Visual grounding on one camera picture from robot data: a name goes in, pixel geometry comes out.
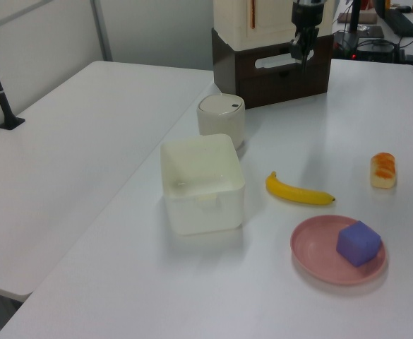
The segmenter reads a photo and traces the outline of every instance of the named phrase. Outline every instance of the white cup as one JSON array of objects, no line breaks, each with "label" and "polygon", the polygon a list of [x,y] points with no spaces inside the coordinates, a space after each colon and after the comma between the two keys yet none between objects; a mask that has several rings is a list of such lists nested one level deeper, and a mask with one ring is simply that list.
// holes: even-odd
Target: white cup
[{"label": "white cup", "polygon": [[197,107],[198,130],[202,136],[227,134],[237,149],[244,141],[245,110],[237,95],[209,95]]}]

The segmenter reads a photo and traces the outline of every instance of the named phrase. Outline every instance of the white wall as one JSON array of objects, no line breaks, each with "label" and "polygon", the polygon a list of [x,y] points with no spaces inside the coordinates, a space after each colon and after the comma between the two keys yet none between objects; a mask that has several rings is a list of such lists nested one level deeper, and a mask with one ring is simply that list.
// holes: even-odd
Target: white wall
[{"label": "white wall", "polygon": [[114,61],[213,69],[213,0],[97,0]]},{"label": "white wall", "polygon": [[15,115],[102,60],[90,0],[0,0],[0,23],[38,3],[0,25],[0,79]]}]

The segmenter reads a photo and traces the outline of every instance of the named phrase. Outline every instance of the bread roll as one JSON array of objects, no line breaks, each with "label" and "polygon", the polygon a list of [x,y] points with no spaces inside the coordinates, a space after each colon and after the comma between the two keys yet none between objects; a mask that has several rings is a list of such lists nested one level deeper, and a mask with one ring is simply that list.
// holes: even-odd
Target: bread roll
[{"label": "bread roll", "polygon": [[395,157],[390,153],[378,153],[371,158],[371,185],[391,189],[396,182]]}]

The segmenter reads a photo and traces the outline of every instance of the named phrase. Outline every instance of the purple cube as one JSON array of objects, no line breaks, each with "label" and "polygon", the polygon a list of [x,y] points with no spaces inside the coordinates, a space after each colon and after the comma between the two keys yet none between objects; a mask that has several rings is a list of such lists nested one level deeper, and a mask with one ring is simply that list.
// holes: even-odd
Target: purple cube
[{"label": "purple cube", "polygon": [[336,250],[352,265],[359,267],[377,255],[381,242],[380,235],[357,221],[340,230]]}]

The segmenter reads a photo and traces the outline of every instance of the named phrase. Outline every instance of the banana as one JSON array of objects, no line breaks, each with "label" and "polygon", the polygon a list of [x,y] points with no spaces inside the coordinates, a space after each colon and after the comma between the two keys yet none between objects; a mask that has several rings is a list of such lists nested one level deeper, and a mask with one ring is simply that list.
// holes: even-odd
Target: banana
[{"label": "banana", "polygon": [[265,180],[266,189],[274,196],[283,199],[296,201],[298,203],[309,203],[312,205],[328,205],[335,201],[335,198],[329,193],[321,191],[312,191],[286,185],[277,179],[277,173],[272,172]]}]

